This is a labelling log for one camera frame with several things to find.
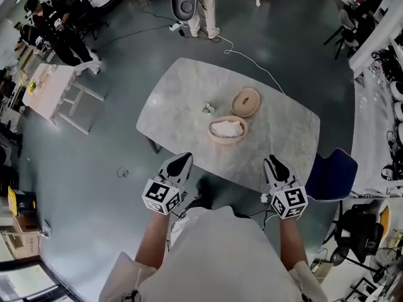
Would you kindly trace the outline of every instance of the desk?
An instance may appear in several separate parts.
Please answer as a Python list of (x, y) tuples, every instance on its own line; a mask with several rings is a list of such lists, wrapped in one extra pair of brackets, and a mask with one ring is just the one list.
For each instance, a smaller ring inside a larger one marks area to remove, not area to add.
[[(213, 117), (202, 113), (206, 102), (214, 117), (230, 115), (234, 96), (245, 86), (261, 96), (257, 112), (246, 119), (249, 133), (233, 146), (208, 136)], [(190, 59), (178, 59), (151, 92), (137, 129), (178, 154), (191, 152), (195, 165), (255, 191), (267, 191), (263, 159), (278, 155), (305, 184), (319, 140), (317, 115), (288, 96), (231, 70)]]
[[(37, 87), (38, 90), (35, 90), (33, 94), (28, 93), (28, 88), (25, 91), (23, 96), (23, 103), (26, 106), (29, 106), (38, 114), (42, 115), (45, 119), (49, 120), (54, 126), (57, 126), (57, 122), (55, 117), (60, 115), (63, 119), (68, 121), (70, 124), (74, 125), (76, 128), (81, 130), (83, 133), (88, 134), (89, 130), (81, 127), (76, 122), (74, 122), (71, 118), (75, 109), (77, 108), (78, 102), (80, 101), (82, 95), (86, 92), (89, 95), (94, 96), (95, 98), (103, 101), (105, 98), (95, 93), (94, 91), (86, 88), (84, 85), (75, 82), (76, 79), (76, 70), (79, 67), (88, 67), (90, 64), (96, 63), (88, 62), (78, 65), (76, 67), (72, 66), (64, 66), (64, 65), (53, 65), (55, 70), (52, 74), (50, 74), (42, 83), (41, 87)], [(40, 64), (38, 69), (35, 71), (33, 75), (33, 79), (35, 81), (39, 81), (39, 77), (41, 73), (46, 70), (49, 70), (52, 65)], [(76, 99), (67, 99), (65, 98), (66, 92), (72, 87), (75, 86), (80, 91), (76, 97)], [(59, 112), (60, 105), (63, 102), (71, 103), (71, 110), (69, 111), (69, 115), (65, 115)]]

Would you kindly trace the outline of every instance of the wooden bowl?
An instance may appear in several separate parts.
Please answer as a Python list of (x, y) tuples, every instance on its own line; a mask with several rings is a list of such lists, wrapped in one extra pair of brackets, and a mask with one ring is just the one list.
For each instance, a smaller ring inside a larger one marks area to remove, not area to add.
[[(220, 137), (214, 135), (210, 129), (210, 125), (213, 123), (220, 123), (220, 122), (224, 122), (224, 121), (230, 121), (230, 122), (239, 121), (242, 125), (242, 129), (244, 130), (244, 133), (242, 135), (239, 135), (239, 137), (234, 137), (234, 138), (220, 138)], [(216, 118), (209, 124), (208, 135), (210, 135), (210, 137), (216, 143), (223, 144), (223, 145), (235, 144), (238, 141), (242, 140), (247, 135), (247, 123), (243, 118), (240, 118), (239, 116), (235, 116), (235, 115), (222, 116), (220, 118)]]

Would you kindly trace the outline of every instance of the person's arm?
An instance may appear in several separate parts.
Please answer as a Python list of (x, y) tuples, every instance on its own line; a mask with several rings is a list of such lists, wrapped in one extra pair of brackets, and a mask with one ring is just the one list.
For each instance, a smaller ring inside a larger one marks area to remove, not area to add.
[(67, 22), (67, 19), (69, 19), (69, 16), (70, 16), (70, 13), (63, 14), (63, 18), (62, 18), (63, 25), (65, 25), (65, 23)]
[(160, 268), (164, 259), (168, 225), (169, 215), (152, 214), (134, 261), (156, 269)]
[(280, 219), (280, 259), (288, 271), (300, 261), (308, 264), (307, 254), (294, 218)]

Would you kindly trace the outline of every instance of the power strip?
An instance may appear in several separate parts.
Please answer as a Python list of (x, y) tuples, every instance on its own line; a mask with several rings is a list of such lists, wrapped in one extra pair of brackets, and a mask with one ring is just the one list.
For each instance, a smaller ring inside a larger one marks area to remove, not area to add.
[(175, 23), (175, 24), (169, 26), (169, 30), (175, 31), (175, 30), (179, 29), (180, 27), (181, 27), (181, 23)]

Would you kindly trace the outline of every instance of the bowl lid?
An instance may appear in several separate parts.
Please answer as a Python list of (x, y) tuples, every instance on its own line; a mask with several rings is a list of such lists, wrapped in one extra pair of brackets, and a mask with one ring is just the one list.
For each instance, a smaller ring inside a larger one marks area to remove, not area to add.
[(244, 87), (232, 100), (232, 112), (241, 118), (252, 116), (260, 105), (260, 95), (254, 88)]

